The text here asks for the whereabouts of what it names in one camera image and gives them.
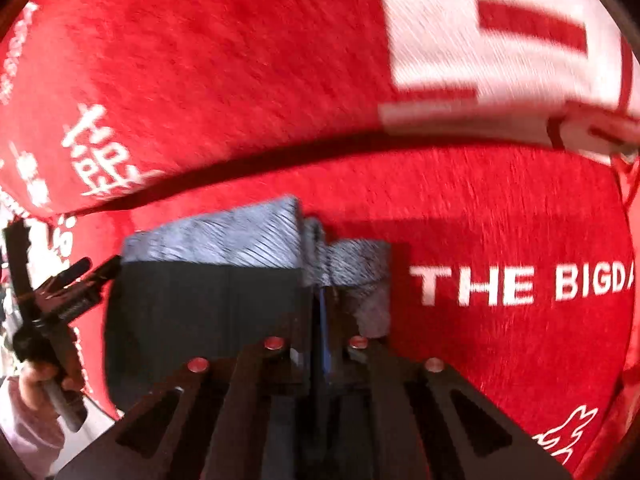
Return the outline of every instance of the white logo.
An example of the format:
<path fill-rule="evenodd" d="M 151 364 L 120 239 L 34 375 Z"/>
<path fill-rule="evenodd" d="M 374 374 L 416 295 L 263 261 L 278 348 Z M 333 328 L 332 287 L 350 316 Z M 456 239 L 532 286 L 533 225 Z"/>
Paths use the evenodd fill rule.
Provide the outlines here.
<path fill-rule="evenodd" d="M 546 433 L 537 434 L 533 439 L 536 440 L 543 449 L 550 451 L 551 456 L 565 454 L 566 457 L 562 461 L 562 465 L 565 465 L 574 453 L 572 448 L 582 437 L 584 427 L 593 420 L 597 413 L 597 408 L 588 412 L 585 405 L 579 406 L 569 415 L 569 418 L 562 426 L 553 428 Z M 570 436 L 565 437 L 569 431 L 571 431 Z"/>

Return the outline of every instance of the grey fabric padding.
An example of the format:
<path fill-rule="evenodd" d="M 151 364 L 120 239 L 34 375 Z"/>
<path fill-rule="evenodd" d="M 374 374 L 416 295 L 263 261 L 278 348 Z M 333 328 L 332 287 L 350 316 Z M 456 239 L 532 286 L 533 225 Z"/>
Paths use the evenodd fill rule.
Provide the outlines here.
<path fill-rule="evenodd" d="M 321 222 L 301 218 L 292 196 L 185 218 L 126 238 L 122 260 L 302 268 L 303 285 L 340 287 L 344 307 L 363 336 L 388 334 L 389 244 L 340 240 L 327 245 Z"/>
<path fill-rule="evenodd" d="M 355 317 L 360 334 L 389 333 L 390 245 L 380 240 L 340 240 L 328 246 L 322 224 L 307 218 L 303 232 L 305 283 L 334 285 L 343 308 Z"/>
<path fill-rule="evenodd" d="M 122 259 L 299 269 L 300 242 L 298 200 L 286 196 L 136 233 L 125 240 Z"/>

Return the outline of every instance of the white lettering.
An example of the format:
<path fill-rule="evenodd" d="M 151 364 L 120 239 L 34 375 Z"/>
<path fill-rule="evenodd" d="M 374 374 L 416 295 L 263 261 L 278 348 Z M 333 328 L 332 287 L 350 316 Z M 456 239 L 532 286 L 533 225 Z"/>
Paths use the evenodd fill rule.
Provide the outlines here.
<path fill-rule="evenodd" d="M 104 106 L 93 105 L 91 108 L 87 108 L 85 104 L 80 103 L 78 105 L 78 110 L 81 117 L 76 126 L 70 130 L 65 128 L 65 138 L 62 140 L 62 146 L 64 148 L 73 146 L 76 143 L 78 135 L 86 130 L 91 132 L 90 142 L 92 144 L 101 142 L 113 133 L 113 130 L 107 126 L 98 127 L 95 125 L 95 121 L 102 118 L 105 114 L 106 110 L 104 109 Z"/>
<path fill-rule="evenodd" d="M 631 288 L 631 285 L 634 284 L 634 264 L 635 262 L 631 262 L 631 269 L 629 270 L 629 281 L 626 284 L 626 288 Z"/>
<path fill-rule="evenodd" d="M 18 36 L 19 38 L 26 38 L 27 23 L 24 20 L 18 20 L 18 22 L 16 22 L 14 25 L 14 32 L 16 33 L 16 36 Z"/>
<path fill-rule="evenodd" d="M 15 77 L 15 75 L 18 73 L 18 65 L 15 63 L 14 58 L 12 57 L 8 57 L 7 59 L 5 59 L 2 67 L 9 77 Z"/>
<path fill-rule="evenodd" d="M 611 291 L 620 292 L 622 290 L 622 287 L 625 286 L 625 266 L 622 264 L 622 262 L 613 262 L 611 271 L 613 273 L 613 285 L 611 287 Z"/>
<path fill-rule="evenodd" d="M 582 265 L 582 297 L 589 295 L 589 264 Z"/>
<path fill-rule="evenodd" d="M 517 292 L 530 292 L 533 282 L 518 282 L 520 276 L 533 276 L 533 267 L 505 267 L 503 305 L 522 305 L 533 303 L 533 295 L 516 296 Z"/>
<path fill-rule="evenodd" d="M 7 53 L 8 57 L 13 57 L 14 59 L 19 58 L 22 55 L 22 43 L 15 36 L 11 38 L 9 42 L 9 52 Z"/>
<path fill-rule="evenodd" d="M 572 300 L 578 292 L 575 282 L 578 278 L 578 266 L 575 264 L 562 264 L 556 267 L 556 301 Z"/>
<path fill-rule="evenodd" d="M 82 179 L 82 181 L 87 184 L 87 186 L 92 189 L 97 189 L 97 186 L 94 184 L 94 181 L 91 180 L 91 176 L 98 173 L 100 169 L 98 165 L 90 158 L 86 158 L 81 160 L 80 162 L 73 162 L 74 168 L 76 168 L 76 173 Z"/>
<path fill-rule="evenodd" d="M 611 288 L 611 266 L 607 262 L 598 262 L 593 270 L 593 293 L 600 296 Z"/>
<path fill-rule="evenodd" d="M 78 352 L 78 360 L 80 361 L 82 378 L 84 379 L 84 388 L 82 390 L 86 394 L 92 394 L 94 390 L 89 384 L 89 374 L 86 372 L 86 367 L 84 366 L 84 355 L 82 354 L 82 340 L 80 338 L 80 330 L 79 328 L 74 327 L 73 331 L 76 334 L 76 341 L 74 342 L 74 344 L 76 346 L 76 351 Z"/>
<path fill-rule="evenodd" d="M 33 13 L 36 10 L 38 10 L 38 5 L 34 4 L 33 2 L 28 2 L 24 6 L 24 9 L 22 10 L 22 13 L 24 14 L 24 21 L 27 22 L 27 25 L 31 25 L 31 23 L 32 23 L 31 17 L 33 16 Z"/>
<path fill-rule="evenodd" d="M 458 303 L 462 306 L 469 306 L 469 299 L 472 292 L 488 292 L 489 305 L 498 304 L 498 278 L 500 270 L 498 267 L 489 267 L 489 281 L 486 283 L 471 281 L 471 268 L 460 267 L 460 288 L 458 289 Z"/>
<path fill-rule="evenodd" d="M 98 164 L 104 168 L 104 171 L 111 175 L 118 186 L 129 186 L 127 179 L 122 178 L 116 171 L 118 164 L 129 160 L 129 152 L 122 144 L 110 142 L 101 150 L 92 148 L 92 152 L 94 152 L 95 160 Z"/>
<path fill-rule="evenodd" d="M 49 203 L 49 189 L 43 178 L 38 176 L 38 162 L 33 153 L 20 152 L 12 142 L 9 148 L 15 157 L 15 166 L 20 174 L 20 178 L 27 185 L 27 192 L 31 198 L 31 203 L 36 207 L 42 207 Z"/>
<path fill-rule="evenodd" d="M 9 92 L 9 94 L 14 89 L 14 84 L 11 83 L 7 74 L 2 74 L 2 77 L 0 77 L 0 89 L 4 92 Z"/>
<path fill-rule="evenodd" d="M 451 267 L 409 267 L 409 274 L 422 277 L 422 304 L 435 305 L 436 279 L 439 276 L 451 276 Z"/>
<path fill-rule="evenodd" d="M 27 218 L 29 213 L 21 208 L 20 205 L 4 190 L 0 187 L 0 202 L 16 216 L 22 216 Z"/>

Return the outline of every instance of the red fabric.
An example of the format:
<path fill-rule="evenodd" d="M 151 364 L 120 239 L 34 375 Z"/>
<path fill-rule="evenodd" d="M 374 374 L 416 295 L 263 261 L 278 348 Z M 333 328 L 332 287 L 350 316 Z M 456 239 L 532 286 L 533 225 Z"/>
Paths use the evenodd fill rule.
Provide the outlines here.
<path fill-rule="evenodd" d="M 614 161 L 614 168 L 618 172 L 620 190 L 626 210 L 627 219 L 633 233 L 640 232 L 640 201 L 638 187 L 640 186 L 640 159 L 633 164 L 618 158 Z M 636 254 L 636 268 L 640 265 L 640 247 L 637 237 L 633 238 Z M 636 287 L 636 304 L 640 289 Z M 630 343 L 626 352 L 625 364 L 620 375 L 622 387 L 609 410 L 609 417 L 605 421 L 600 433 L 586 455 L 582 458 L 576 473 L 580 478 L 595 479 L 606 465 L 610 456 L 631 426 L 640 408 L 640 311 L 635 310 L 632 323 Z"/>
<path fill-rule="evenodd" d="M 567 461 L 577 466 L 625 359 L 633 287 L 556 301 L 555 272 L 571 262 L 580 271 L 588 262 L 593 272 L 602 261 L 629 270 L 630 239 L 609 169 L 566 153 L 494 145 L 348 156 L 81 217 L 72 230 L 73 255 L 97 260 L 134 230 L 286 193 L 318 215 L 331 237 L 392 243 L 391 342 L 401 354 L 449 360 L 531 434 L 560 426 L 579 406 L 597 408 Z M 411 266 L 452 267 L 451 278 L 438 279 L 434 306 L 422 304 Z M 474 281 L 486 281 L 489 266 L 500 267 L 497 306 L 483 293 L 459 306 L 460 266 L 471 268 Z M 534 267 L 533 304 L 504 306 L 505 266 Z M 95 310 L 78 326 L 89 384 L 108 406 L 102 316 Z M 574 429 L 561 432 L 556 449 L 572 441 Z"/>
<path fill-rule="evenodd" d="M 587 54 L 587 33 L 583 24 L 527 9 L 513 3 L 478 0 L 479 27 L 482 30 L 518 34 L 526 38 L 558 43 Z"/>
<path fill-rule="evenodd" d="M 400 353 L 451 361 L 577 467 L 623 364 L 638 362 L 633 285 L 596 295 L 588 280 L 582 296 L 585 264 L 591 277 L 598 263 L 630 273 L 613 173 L 539 148 L 424 148 L 417 135 L 609 164 L 619 139 L 640 139 L 628 115 L 640 76 L 597 0 L 32 0 L 0 48 L 0 184 L 32 214 L 78 213 L 54 233 L 57 265 L 295 194 L 335 237 L 392 242 Z M 558 265 L 576 266 L 572 300 L 556 299 Z M 450 269 L 433 306 L 425 267 Z M 497 267 L 495 305 L 487 292 L 460 305 L 463 267 L 476 283 Z M 532 267 L 518 277 L 532 292 L 517 292 L 531 304 L 504 304 L 507 267 L 512 281 Z M 78 320 L 80 345 L 90 394 L 113 410 L 103 317 Z M 622 405 L 606 434 L 620 433 Z"/>

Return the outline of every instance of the red screw head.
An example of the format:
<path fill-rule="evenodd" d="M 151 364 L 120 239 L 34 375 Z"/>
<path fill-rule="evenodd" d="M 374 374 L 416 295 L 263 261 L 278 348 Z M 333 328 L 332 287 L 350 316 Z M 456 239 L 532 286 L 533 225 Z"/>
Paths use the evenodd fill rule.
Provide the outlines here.
<path fill-rule="evenodd" d="M 425 370 L 433 374 L 439 374 L 444 370 L 444 367 L 444 361 L 442 359 L 438 359 L 437 357 L 432 357 L 424 362 Z"/>
<path fill-rule="evenodd" d="M 267 350 L 282 350 L 284 348 L 284 338 L 272 335 L 264 340 L 264 347 Z"/>
<path fill-rule="evenodd" d="M 369 340 L 361 335 L 355 335 L 349 339 L 349 346 L 354 350 L 364 350 L 369 346 Z"/>
<path fill-rule="evenodd" d="M 194 357 L 187 364 L 187 368 L 190 372 L 201 374 L 209 369 L 209 361 L 207 361 L 204 357 Z"/>

